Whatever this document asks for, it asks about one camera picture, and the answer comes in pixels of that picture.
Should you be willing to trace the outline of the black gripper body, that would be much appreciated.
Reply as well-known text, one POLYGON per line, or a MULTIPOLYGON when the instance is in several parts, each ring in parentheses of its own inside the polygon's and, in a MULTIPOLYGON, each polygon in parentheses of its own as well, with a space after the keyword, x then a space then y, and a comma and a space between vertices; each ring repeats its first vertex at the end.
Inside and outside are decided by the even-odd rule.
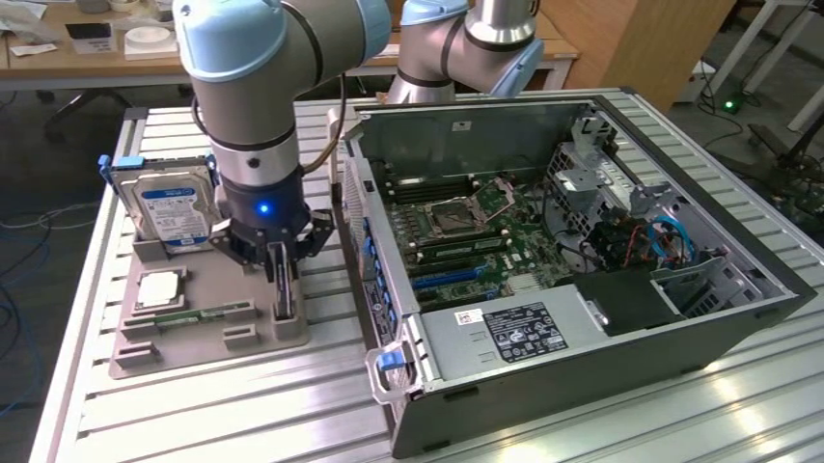
POLYGON ((243 236, 263 231, 268 245, 283 243, 289 259, 291 246, 309 221, 301 176, 288 175, 264 186, 244 185, 220 176, 220 186, 231 220, 228 231, 243 236))

